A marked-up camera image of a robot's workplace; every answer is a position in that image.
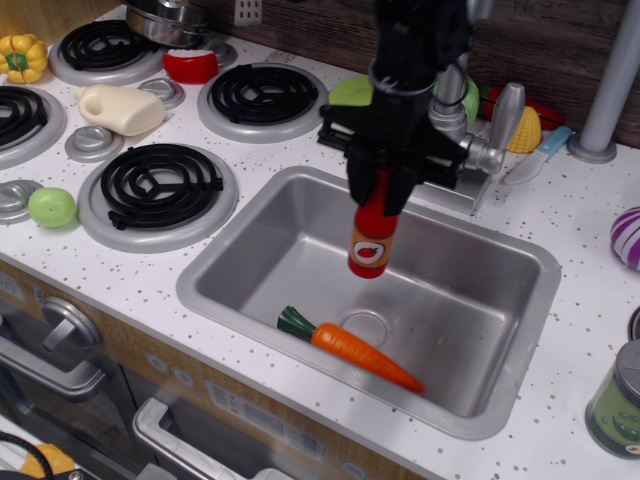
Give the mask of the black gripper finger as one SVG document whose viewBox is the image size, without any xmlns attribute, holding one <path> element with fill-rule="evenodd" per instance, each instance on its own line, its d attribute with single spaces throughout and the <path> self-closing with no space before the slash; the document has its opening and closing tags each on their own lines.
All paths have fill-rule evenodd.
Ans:
<svg viewBox="0 0 640 480">
<path fill-rule="evenodd" d="M 379 156 L 375 151 L 350 150 L 347 153 L 347 176 L 352 199 L 365 206 L 379 182 Z"/>
<path fill-rule="evenodd" d="M 425 182 L 424 166 L 423 160 L 388 163 L 384 166 L 389 173 L 384 203 L 385 216 L 401 214 L 414 188 Z"/>
</svg>

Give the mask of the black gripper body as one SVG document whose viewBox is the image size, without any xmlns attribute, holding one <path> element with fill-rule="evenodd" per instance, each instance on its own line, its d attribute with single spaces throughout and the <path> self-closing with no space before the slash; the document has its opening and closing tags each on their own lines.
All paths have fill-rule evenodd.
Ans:
<svg viewBox="0 0 640 480">
<path fill-rule="evenodd" d="M 369 106 L 368 120 L 359 132 L 345 135 L 330 127 L 322 113 L 327 105 L 320 108 L 322 126 L 318 142 L 344 153 L 350 150 L 375 151 L 381 166 L 411 160 L 423 160 L 424 183 L 435 183 L 453 188 L 462 177 L 467 158 L 463 147 L 447 138 L 431 124 L 426 108 L 431 93 L 416 97 L 390 95 L 374 88 Z M 339 122 L 347 123 L 348 107 L 335 107 L 331 116 Z"/>
</svg>

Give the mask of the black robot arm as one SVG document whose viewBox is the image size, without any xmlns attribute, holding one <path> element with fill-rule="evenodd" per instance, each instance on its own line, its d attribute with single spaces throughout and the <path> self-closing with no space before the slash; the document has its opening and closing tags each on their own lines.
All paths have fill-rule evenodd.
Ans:
<svg viewBox="0 0 640 480">
<path fill-rule="evenodd" d="M 428 118 L 438 74 L 470 49 L 464 1 L 377 1 L 378 47 L 369 68 L 367 106 L 320 109 L 321 143 L 341 149 L 353 200 L 365 206 L 382 189 L 381 213 L 402 212 L 415 185 L 453 187 L 467 151 Z"/>
</svg>

